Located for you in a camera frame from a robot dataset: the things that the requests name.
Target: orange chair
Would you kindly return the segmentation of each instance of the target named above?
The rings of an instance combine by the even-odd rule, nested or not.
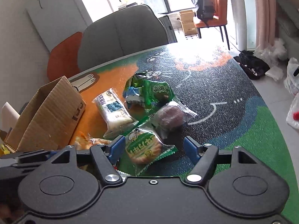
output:
[[[227,30],[226,30],[226,26],[225,26],[225,25],[227,25],[227,0],[215,0],[215,11],[216,12],[215,12],[214,18],[212,20],[209,20],[207,23],[210,27],[219,27],[220,28],[222,42],[224,42],[224,40],[223,40],[223,33],[222,33],[221,26],[224,27],[227,46],[228,46],[228,49],[230,50]],[[206,28],[207,26],[198,17],[194,17],[193,22],[194,22],[195,27],[197,28],[198,37],[201,39],[200,29]]]
[[[77,32],[57,45],[50,53],[47,76],[50,81],[66,76],[70,78],[80,72],[77,55],[83,33]]]

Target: pink curtain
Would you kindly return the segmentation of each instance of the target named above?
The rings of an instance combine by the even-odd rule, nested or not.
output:
[[[255,0],[257,13],[256,45],[266,48],[274,44],[276,0]]]

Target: metal screw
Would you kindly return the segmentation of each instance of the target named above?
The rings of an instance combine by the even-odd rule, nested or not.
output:
[[[150,183],[150,184],[152,184],[152,185],[155,185],[155,184],[157,184],[157,183],[158,183],[158,181],[157,181],[157,180],[155,180],[155,179],[152,179],[152,180],[150,180],[150,181],[149,181],[149,183]]]
[[[199,182],[202,177],[198,174],[190,174],[187,176],[187,180],[190,182]]]
[[[108,182],[116,182],[120,179],[120,177],[116,174],[108,174],[106,177],[105,177],[106,181]]]

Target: cardboard box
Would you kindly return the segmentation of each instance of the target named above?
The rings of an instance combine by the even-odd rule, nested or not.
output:
[[[179,13],[179,18],[182,22],[191,23],[193,22],[194,11],[193,10],[183,10]]]
[[[37,91],[5,143],[18,152],[63,148],[85,107],[80,93],[63,76]]]
[[[186,35],[195,35],[197,34],[197,29],[193,22],[191,23],[182,23],[183,32]]]

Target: cartoon print tablecloth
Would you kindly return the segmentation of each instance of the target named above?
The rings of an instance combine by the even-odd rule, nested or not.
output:
[[[167,81],[177,97],[198,113],[196,119],[165,140],[165,144],[175,144],[178,152],[152,164],[144,175],[187,174],[193,164],[183,152],[185,136],[191,136],[199,143],[214,144],[220,149],[231,150],[233,146],[241,145],[287,180],[290,197],[283,214],[299,223],[298,186],[284,138],[252,82],[230,54],[219,46],[204,41],[174,43],[101,65],[71,80],[85,100],[86,110],[70,144],[79,131],[102,137],[107,129],[106,123],[92,100],[111,87],[123,100],[126,81],[135,72],[143,71],[150,80]],[[219,166],[217,171],[228,167]],[[125,155],[120,170],[133,171]]]

